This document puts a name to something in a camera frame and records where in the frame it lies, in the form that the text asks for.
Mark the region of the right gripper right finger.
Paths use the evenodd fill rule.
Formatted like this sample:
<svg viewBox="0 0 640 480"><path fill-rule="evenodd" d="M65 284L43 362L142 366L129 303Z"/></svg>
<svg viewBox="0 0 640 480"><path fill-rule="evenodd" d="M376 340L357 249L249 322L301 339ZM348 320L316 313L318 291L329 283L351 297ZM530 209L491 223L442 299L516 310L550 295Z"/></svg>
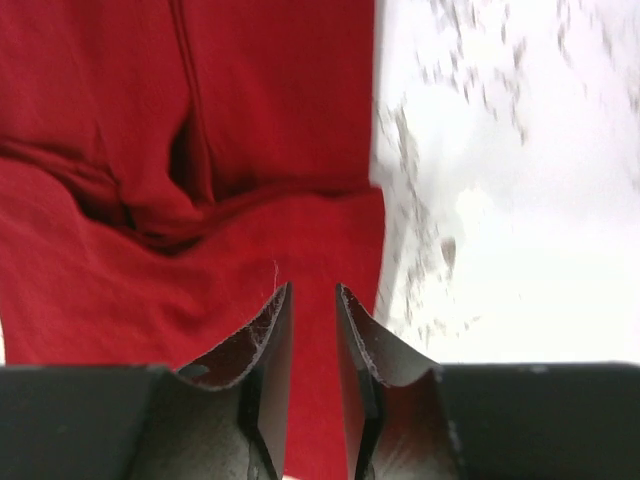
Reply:
<svg viewBox="0 0 640 480"><path fill-rule="evenodd" d="M440 364L336 288L352 479L635 479L639 369Z"/></svg>

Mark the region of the red t-shirt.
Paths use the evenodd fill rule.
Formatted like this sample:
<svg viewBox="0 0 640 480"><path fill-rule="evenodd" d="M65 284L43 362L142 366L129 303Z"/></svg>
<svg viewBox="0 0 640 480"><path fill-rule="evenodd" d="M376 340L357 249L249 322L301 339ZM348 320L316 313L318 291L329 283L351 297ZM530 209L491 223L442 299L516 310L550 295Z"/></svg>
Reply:
<svg viewBox="0 0 640 480"><path fill-rule="evenodd" d="M335 287L378 287L371 1L5 1L10 364L182 366L294 288L286 470L347 475Z"/></svg>

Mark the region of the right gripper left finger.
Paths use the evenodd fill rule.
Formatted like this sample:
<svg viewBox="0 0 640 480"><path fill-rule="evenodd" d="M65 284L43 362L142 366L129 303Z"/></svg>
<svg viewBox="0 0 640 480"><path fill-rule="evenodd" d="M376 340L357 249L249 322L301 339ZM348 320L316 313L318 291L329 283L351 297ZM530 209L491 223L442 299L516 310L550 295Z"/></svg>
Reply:
<svg viewBox="0 0 640 480"><path fill-rule="evenodd" d="M5 479L279 479L293 287L178 370L158 365L1 371Z"/></svg>

